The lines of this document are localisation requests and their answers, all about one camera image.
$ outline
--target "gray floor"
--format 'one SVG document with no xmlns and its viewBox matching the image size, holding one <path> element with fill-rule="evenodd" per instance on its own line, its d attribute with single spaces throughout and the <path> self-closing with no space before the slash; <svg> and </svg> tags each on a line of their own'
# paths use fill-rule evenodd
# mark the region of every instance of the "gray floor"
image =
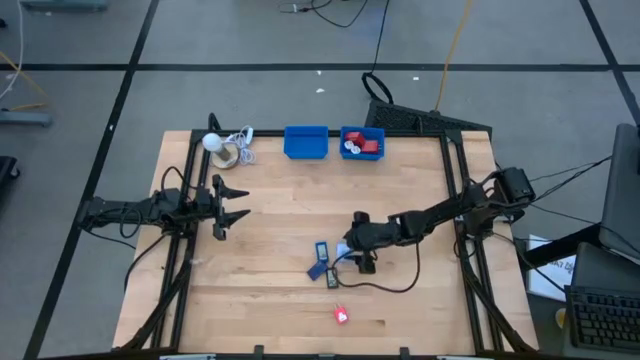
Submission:
<svg viewBox="0 0 640 360">
<path fill-rule="evenodd" d="M 25 62 L 126 64 L 149 2 L 112 0 L 107 12 L 96 14 L 25 12 Z M 347 30 L 312 13 L 279 14 L 277 4 L 160 0 L 141 63 L 372 60 L 383 0 L 371 0 Z M 346 21 L 359 4 L 336 2 L 325 10 Z M 640 3 L 591 4 L 618 61 L 640 63 L 635 16 Z M 463 0 L 392 1 L 380 61 L 443 62 L 463 6 Z M 17 10 L 12 1 L 0 4 L 0 17 L 10 24 L 0 31 L 0 50 L 16 60 Z M 568 0 L 477 0 L 454 62 L 606 64 L 579 2 Z M 0 88 L 6 86 L 7 74 L 0 73 Z M 360 74 L 137 72 L 96 195 L 146 196 L 163 132 L 205 127 L 211 111 L 224 128 L 362 124 L 369 99 Z M 0 216 L 0 352 L 5 359 L 24 353 L 123 78 L 122 72 L 108 71 L 30 75 L 49 93 L 55 124 L 48 129 L 0 127 L 0 154 L 18 157 L 23 170 Z M 440 73 L 380 71 L 378 76 L 398 104 L 432 109 Z M 640 74 L 625 76 L 639 92 Z M 325 92 L 317 93 L 319 88 Z M 19 80 L 1 107 L 42 100 Z M 441 111 L 493 126 L 500 164 L 524 167 L 532 177 L 605 157 L 611 152 L 616 124 L 633 122 L 610 72 L 452 72 Z M 597 168 L 541 205 L 598 220 L 607 168 Z M 536 188 L 553 184 L 553 179 L 542 180 Z M 582 226 L 531 209 L 515 231 L 554 238 Z M 116 236 L 114 229 L 103 233 Z M 109 349 L 122 302 L 122 279 L 132 257 L 125 247 L 81 237 L 41 356 Z M 533 296 L 530 302 L 543 350 L 557 352 L 553 312 L 558 303 Z"/>
</svg>

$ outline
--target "white ball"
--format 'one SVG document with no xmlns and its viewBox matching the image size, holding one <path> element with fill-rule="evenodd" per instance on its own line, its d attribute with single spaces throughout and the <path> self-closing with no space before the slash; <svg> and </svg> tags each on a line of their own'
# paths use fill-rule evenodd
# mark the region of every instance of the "white ball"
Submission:
<svg viewBox="0 0 640 360">
<path fill-rule="evenodd" d="M 218 152 L 222 149 L 222 139 L 218 134 L 209 133 L 202 138 L 202 146 L 211 152 Z"/>
</svg>

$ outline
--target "paper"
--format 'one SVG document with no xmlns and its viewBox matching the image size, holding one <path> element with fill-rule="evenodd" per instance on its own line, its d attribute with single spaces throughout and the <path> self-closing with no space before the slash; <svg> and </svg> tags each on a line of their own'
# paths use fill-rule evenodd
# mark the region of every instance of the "paper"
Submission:
<svg viewBox="0 0 640 360">
<path fill-rule="evenodd" d="M 535 235 L 530 235 L 529 239 L 546 240 Z M 547 243 L 542 241 L 529 241 L 528 244 L 528 249 L 532 250 Z M 550 262 L 545 266 L 539 267 L 538 270 L 551 278 L 551 280 L 560 287 L 564 288 L 565 285 L 571 285 L 571 278 L 573 277 L 573 267 L 575 266 L 575 263 L 576 257 L 573 255 L 561 260 Z M 527 289 L 529 293 L 562 302 L 566 301 L 564 294 L 549 283 L 547 279 L 538 274 L 537 271 L 529 270 L 527 276 L 529 278 L 529 288 Z"/>
</svg>

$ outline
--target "wooden table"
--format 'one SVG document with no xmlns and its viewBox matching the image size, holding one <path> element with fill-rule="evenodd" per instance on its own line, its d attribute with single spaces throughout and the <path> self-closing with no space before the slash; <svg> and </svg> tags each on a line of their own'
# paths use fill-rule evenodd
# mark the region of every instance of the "wooden table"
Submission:
<svg viewBox="0 0 640 360">
<path fill-rule="evenodd" d="M 159 188 L 167 167 L 184 167 L 189 135 L 165 133 L 152 190 Z M 494 170 L 487 134 L 468 132 L 463 138 L 470 174 L 482 179 Z M 213 238 L 210 221 L 200 225 L 181 352 L 251 353 L 262 344 L 267 353 L 398 354 L 407 346 L 412 354 L 473 354 L 450 222 L 420 244 L 420 279 L 408 293 L 370 287 L 329 290 L 324 278 L 312 282 L 307 276 L 315 263 L 314 243 L 326 240 L 333 258 L 354 211 L 384 222 L 389 214 L 426 209 L 448 197 L 437 139 L 387 138 L 385 158 L 378 162 L 342 160 L 338 141 L 330 139 L 324 161 L 292 161 L 282 151 L 282 138 L 257 137 L 254 165 L 220 171 L 229 187 L 251 192 L 226 201 L 227 210 L 251 213 L 227 231 L 227 241 Z M 453 147 L 450 152 L 457 163 Z M 180 186 L 177 176 L 167 178 L 169 186 Z M 495 231 L 511 236 L 506 225 Z M 136 256 L 158 234 L 158 229 L 144 227 Z M 155 306 L 168 247 L 166 240 L 133 271 L 114 345 L 129 340 Z M 498 307 L 523 339 L 537 347 L 513 245 L 495 237 L 485 241 L 485 249 Z M 379 257 L 377 274 L 361 275 L 355 265 L 344 264 L 341 280 L 395 288 L 411 283 L 414 247 L 384 249 Z M 347 324 L 336 323 L 335 304 L 347 309 Z M 485 347 L 490 348 L 484 308 L 478 304 Z M 171 309 L 163 344 L 168 343 L 173 315 Z"/>
</svg>

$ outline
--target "blue object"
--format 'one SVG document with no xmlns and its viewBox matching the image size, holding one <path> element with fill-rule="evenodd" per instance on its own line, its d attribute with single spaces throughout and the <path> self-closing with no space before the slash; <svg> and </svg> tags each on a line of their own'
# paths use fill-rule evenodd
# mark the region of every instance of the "blue object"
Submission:
<svg viewBox="0 0 640 360">
<path fill-rule="evenodd" d="M 284 153 L 291 159 L 324 159 L 329 152 L 327 126 L 287 126 Z"/>
<path fill-rule="evenodd" d="M 318 241 L 316 243 L 316 258 L 324 263 L 329 262 L 329 247 L 326 241 Z"/>
<path fill-rule="evenodd" d="M 344 147 L 344 136 L 350 132 L 360 132 L 364 136 L 365 140 L 378 140 L 378 153 L 377 154 L 352 154 L 351 150 Z M 384 157 L 384 129 L 378 128 L 363 128 L 355 126 L 343 126 L 340 129 L 340 155 L 343 159 L 354 160 L 371 160 L 378 161 Z"/>
<path fill-rule="evenodd" d="M 311 280 L 316 281 L 322 274 L 326 273 L 327 270 L 329 270 L 327 263 L 318 261 L 311 269 L 307 270 L 307 274 Z"/>
</svg>

